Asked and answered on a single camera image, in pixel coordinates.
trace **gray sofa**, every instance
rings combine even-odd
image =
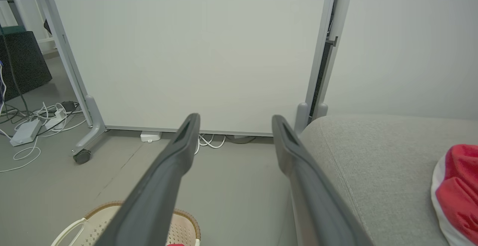
[[[477,144],[478,121],[325,116],[301,140],[376,246],[446,246],[430,199],[433,169],[454,144]]]

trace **white basket handle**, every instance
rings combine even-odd
[[[77,220],[75,221],[73,224],[70,224],[67,228],[65,228],[61,233],[60,235],[58,235],[58,237],[56,237],[56,239],[53,241],[52,243],[52,246],[58,246],[60,244],[60,242],[73,230],[75,229],[77,226],[79,226],[80,224],[83,224],[84,222],[86,222],[87,219],[85,218],[82,218],[80,220]],[[73,243],[78,239],[78,237],[80,236],[80,234],[82,233],[83,229],[85,229],[85,226],[82,226],[80,231],[78,232],[78,234],[75,236],[75,238],[73,239],[73,241],[70,243],[70,246],[73,245]]]

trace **gray upholstery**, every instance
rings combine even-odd
[[[376,246],[448,245],[430,200],[432,172],[478,122],[391,115],[326,116],[301,140]]]

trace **red and white fabric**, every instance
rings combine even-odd
[[[478,146],[451,147],[435,166],[431,191],[450,246],[478,245]]]

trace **brown basket rim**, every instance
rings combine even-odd
[[[109,208],[109,207],[121,206],[121,205],[123,205],[123,201],[119,201],[119,200],[104,203],[104,204],[99,205],[98,207],[94,208],[90,212],[88,212],[85,215],[85,219],[88,220],[94,214],[96,214],[97,212],[99,212],[103,209],[106,209],[106,208]],[[193,217],[193,215],[191,215],[189,212],[179,210],[179,209],[176,209],[176,208],[174,209],[173,213],[188,219],[194,226],[194,231],[196,232],[196,239],[201,240],[201,229],[199,229],[198,221],[196,221],[196,219]]]

